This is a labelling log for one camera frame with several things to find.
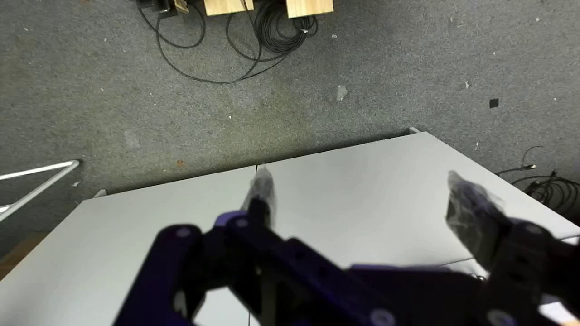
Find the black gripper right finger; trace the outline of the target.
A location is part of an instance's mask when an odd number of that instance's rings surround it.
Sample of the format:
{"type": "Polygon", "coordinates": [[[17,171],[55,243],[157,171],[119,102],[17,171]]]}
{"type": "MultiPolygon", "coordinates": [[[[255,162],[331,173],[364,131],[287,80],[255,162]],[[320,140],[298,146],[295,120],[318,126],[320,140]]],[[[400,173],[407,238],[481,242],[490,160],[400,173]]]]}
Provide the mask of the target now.
{"type": "Polygon", "coordinates": [[[447,229],[483,271],[490,271],[499,240],[510,231],[509,218],[481,185],[463,180],[454,171],[447,175],[447,187],[447,229]]]}

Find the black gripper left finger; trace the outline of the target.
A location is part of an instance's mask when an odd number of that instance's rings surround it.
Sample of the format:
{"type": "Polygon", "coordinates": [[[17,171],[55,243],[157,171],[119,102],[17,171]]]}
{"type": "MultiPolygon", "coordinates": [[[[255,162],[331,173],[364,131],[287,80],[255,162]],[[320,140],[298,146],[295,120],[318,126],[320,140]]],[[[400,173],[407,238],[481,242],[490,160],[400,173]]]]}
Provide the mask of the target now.
{"type": "Polygon", "coordinates": [[[258,167],[249,182],[249,189],[244,196],[242,209],[253,213],[264,227],[271,225],[275,218],[275,184],[266,167],[258,167]]]}

